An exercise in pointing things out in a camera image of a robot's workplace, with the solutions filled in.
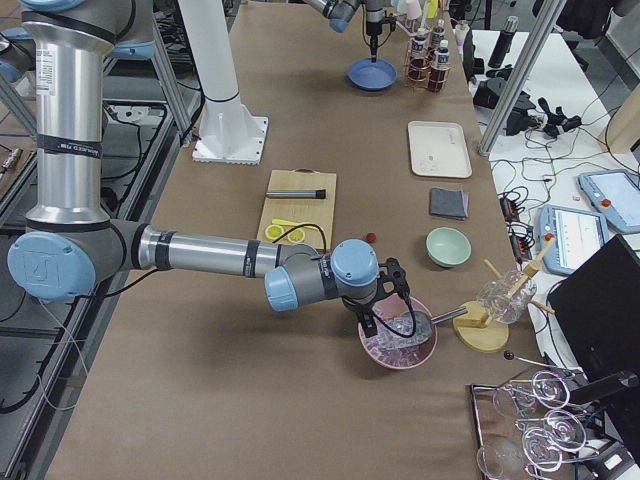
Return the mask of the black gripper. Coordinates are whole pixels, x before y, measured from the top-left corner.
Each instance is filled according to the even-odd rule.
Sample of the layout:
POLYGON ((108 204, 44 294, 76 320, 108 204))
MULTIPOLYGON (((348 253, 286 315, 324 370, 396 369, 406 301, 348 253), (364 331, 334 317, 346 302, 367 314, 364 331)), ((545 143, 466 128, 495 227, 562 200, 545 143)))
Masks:
POLYGON ((370 60, 376 62, 378 59, 379 36, 382 33, 383 6, 381 4, 365 5, 365 33, 374 34, 369 37, 370 60))
MULTIPOLYGON (((381 270, 376 278, 376 290, 372 303, 375 304, 395 294, 409 305, 410 286, 406 279, 406 271, 401 267, 399 261, 389 257, 384 263, 380 263, 379 267, 381 270)), ((356 317, 365 337, 377 335, 375 315, 370 307, 357 305, 356 317)))

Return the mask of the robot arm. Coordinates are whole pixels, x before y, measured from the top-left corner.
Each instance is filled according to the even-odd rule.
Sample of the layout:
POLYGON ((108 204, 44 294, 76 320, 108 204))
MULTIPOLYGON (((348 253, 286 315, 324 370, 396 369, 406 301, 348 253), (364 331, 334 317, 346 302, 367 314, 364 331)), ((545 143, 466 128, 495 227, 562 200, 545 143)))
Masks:
POLYGON ((320 253, 304 244, 181 234, 110 217, 100 202, 103 62, 123 47, 150 54, 152 4, 27 1, 22 22, 35 43, 38 189, 7 264, 27 293, 67 302, 116 273, 149 268, 238 275, 263 279, 277 311, 341 299, 367 336, 377 332, 378 301, 409 298, 398 261, 379 261, 358 239, 320 253))
POLYGON ((358 8, 364 7, 364 39, 369 46, 370 60, 376 63, 378 60, 379 37, 383 32, 385 23, 389 20, 385 13, 386 3, 382 0, 304 0, 304 3, 319 12, 329 20, 330 27, 342 33, 350 24, 358 8))

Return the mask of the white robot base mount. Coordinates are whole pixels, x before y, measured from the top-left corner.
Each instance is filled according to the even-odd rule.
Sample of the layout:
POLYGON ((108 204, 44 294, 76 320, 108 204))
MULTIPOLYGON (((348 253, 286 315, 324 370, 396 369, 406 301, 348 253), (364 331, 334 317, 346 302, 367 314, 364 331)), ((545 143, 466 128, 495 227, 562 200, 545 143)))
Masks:
POLYGON ((205 100, 193 159, 259 164, 268 119, 241 100, 223 3, 183 0, 179 7, 205 100))

